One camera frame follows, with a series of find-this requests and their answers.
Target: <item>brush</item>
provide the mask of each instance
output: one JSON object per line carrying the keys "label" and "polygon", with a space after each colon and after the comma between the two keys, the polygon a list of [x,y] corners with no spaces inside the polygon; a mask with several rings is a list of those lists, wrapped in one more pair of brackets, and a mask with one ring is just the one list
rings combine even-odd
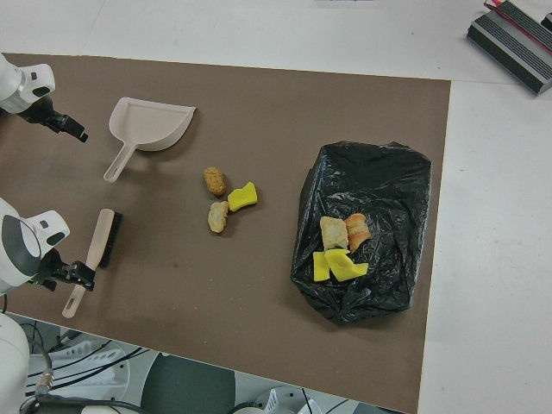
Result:
{"label": "brush", "polygon": [[[116,235],[121,226],[122,214],[110,209],[101,209],[97,218],[96,228],[86,256],[86,265],[93,271],[97,267],[107,267],[110,262],[111,251],[115,243]],[[81,285],[75,285],[71,296],[67,299],[66,307],[61,314],[64,317],[74,317],[80,301],[86,289]]]}

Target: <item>black plastic bag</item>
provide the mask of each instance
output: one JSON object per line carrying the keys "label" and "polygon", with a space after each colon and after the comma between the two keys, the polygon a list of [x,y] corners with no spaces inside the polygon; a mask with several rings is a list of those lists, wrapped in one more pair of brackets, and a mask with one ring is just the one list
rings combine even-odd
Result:
{"label": "black plastic bag", "polygon": [[[292,281],[309,304],[337,323],[411,306],[430,197],[431,163],[410,148],[338,142],[321,148],[301,191]],[[323,251],[320,218],[362,213],[372,233],[350,255],[368,273],[314,282],[313,252]]]}

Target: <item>dustpan handle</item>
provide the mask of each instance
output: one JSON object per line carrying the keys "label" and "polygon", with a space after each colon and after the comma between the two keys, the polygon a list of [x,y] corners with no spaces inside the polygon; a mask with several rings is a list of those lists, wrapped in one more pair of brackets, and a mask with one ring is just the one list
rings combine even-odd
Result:
{"label": "dustpan handle", "polygon": [[123,170],[124,166],[127,165],[127,162],[129,162],[130,157],[136,150],[136,145],[128,145],[124,144],[121,148],[121,151],[119,151],[119,154],[115,157],[115,160],[111,164],[111,166],[108,168],[108,170],[103,175],[103,179],[106,181],[109,181],[110,183],[115,182],[115,180],[119,177],[119,174]]}

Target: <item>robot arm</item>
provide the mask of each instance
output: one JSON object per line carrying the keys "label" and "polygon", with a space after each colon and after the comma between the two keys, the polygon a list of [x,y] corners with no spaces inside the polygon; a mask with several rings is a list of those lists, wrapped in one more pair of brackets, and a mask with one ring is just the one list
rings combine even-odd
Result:
{"label": "robot arm", "polygon": [[0,53],[0,109],[17,114],[27,122],[49,127],[55,133],[67,132],[85,142],[88,138],[85,127],[53,110],[48,94],[54,89],[50,66],[17,67]]}

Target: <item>white table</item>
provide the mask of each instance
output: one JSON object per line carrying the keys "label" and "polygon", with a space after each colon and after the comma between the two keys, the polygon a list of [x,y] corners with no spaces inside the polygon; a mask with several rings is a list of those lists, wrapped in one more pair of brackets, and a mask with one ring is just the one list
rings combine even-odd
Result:
{"label": "white table", "polygon": [[465,39],[482,3],[3,0],[0,50],[452,79],[419,412],[543,412],[552,92]]}

